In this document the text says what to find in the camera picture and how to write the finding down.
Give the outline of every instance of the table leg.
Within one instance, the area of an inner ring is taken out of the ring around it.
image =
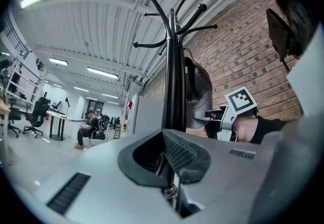
[[[63,133],[64,133],[64,123],[65,123],[65,120],[63,119],[62,121],[62,130],[61,130],[61,140],[63,141]]]
[[[60,136],[61,122],[62,122],[62,119],[60,118],[60,121],[59,121],[59,130],[57,132],[57,136]]]
[[[5,159],[8,165],[11,165],[11,157],[9,155],[9,144],[8,144],[8,123],[9,113],[5,114],[4,118],[4,147],[5,147]]]
[[[54,121],[54,116],[52,116],[52,119],[51,119],[50,138],[52,137],[53,121]]]

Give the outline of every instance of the desk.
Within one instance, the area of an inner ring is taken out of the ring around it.
[[[65,120],[73,121],[73,119],[68,118],[68,117],[65,118],[62,114],[51,112],[51,111],[47,111],[46,113],[52,117],[51,118],[51,127],[50,127],[50,138],[55,140],[55,141],[63,141],[63,140],[65,140],[65,138],[63,136]],[[57,135],[52,135],[54,117],[60,119]]]
[[[9,155],[9,145],[8,145],[8,123],[9,123],[9,113],[10,109],[8,106],[0,99],[0,114],[4,115],[4,148],[5,148],[5,160],[8,165],[11,165],[11,158]]]

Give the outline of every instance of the gray floor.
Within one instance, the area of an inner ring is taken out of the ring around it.
[[[50,121],[45,121],[39,128],[44,132],[41,136],[39,133],[37,139],[27,132],[20,133],[19,138],[15,138],[12,131],[8,131],[8,143],[10,149],[10,156],[12,158],[12,165],[4,165],[4,170],[8,178],[13,184],[16,184],[26,191],[33,193],[38,186],[42,185],[51,174],[56,172],[70,159],[84,153],[82,150],[74,148],[77,142],[77,131],[83,122],[66,121],[64,126],[64,141],[55,141],[49,138]],[[22,120],[15,121],[14,126],[23,129],[24,126],[29,126],[30,123],[22,116]],[[58,120],[54,120],[53,134],[57,132]],[[0,130],[0,159],[4,162],[3,155],[3,137],[2,127]],[[110,130],[108,133],[108,140],[113,140],[114,131]],[[94,140],[94,146],[99,146],[104,141]],[[85,150],[88,149],[88,139],[84,138]]]

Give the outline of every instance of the ceiling light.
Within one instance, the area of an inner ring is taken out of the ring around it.
[[[81,90],[81,91],[86,91],[86,92],[89,92],[89,90],[85,90],[85,89],[82,89],[82,88],[78,88],[78,87],[74,87],[75,89],[78,89],[78,90]]]
[[[116,96],[111,96],[111,95],[107,95],[107,94],[102,94],[103,96],[107,96],[107,97],[112,97],[112,98],[115,98],[115,99],[118,99],[119,97],[116,97]]]
[[[119,105],[119,103],[113,103],[113,102],[110,102],[110,101],[107,101],[107,103]]]
[[[50,62],[57,63],[57,64],[61,64],[61,65],[64,65],[64,66],[69,65],[67,63],[67,61],[65,61],[65,60],[58,60],[58,59],[53,59],[53,58],[50,58]]]
[[[101,70],[98,70],[98,69],[95,69],[95,68],[87,68],[88,71],[90,72],[93,72],[93,73],[97,73],[97,74],[100,74],[100,75],[104,75],[104,76],[108,76],[108,77],[112,77],[114,79],[118,79],[118,76],[115,75],[115,74],[110,74],[110,73],[107,73],[105,71],[101,71]]]
[[[25,8],[26,6],[32,4],[32,3],[35,3],[39,0],[23,0],[20,5],[21,5],[21,8]]]
[[[86,98],[88,98],[88,99],[90,99],[90,100],[95,100],[95,101],[98,100],[98,99],[94,99],[94,98],[91,98],[91,97],[86,97]]]

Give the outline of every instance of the red brick wall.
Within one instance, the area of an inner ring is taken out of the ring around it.
[[[267,8],[285,19],[275,0],[239,0],[208,23],[217,23],[217,30],[197,33],[186,46],[210,75],[214,109],[226,103],[225,94],[246,86],[259,105],[260,116],[289,120],[298,117],[300,111],[269,38]],[[286,62],[291,68],[296,60],[288,57]],[[145,87],[143,95],[162,100],[163,88],[161,73]],[[206,135],[202,129],[188,132]]]

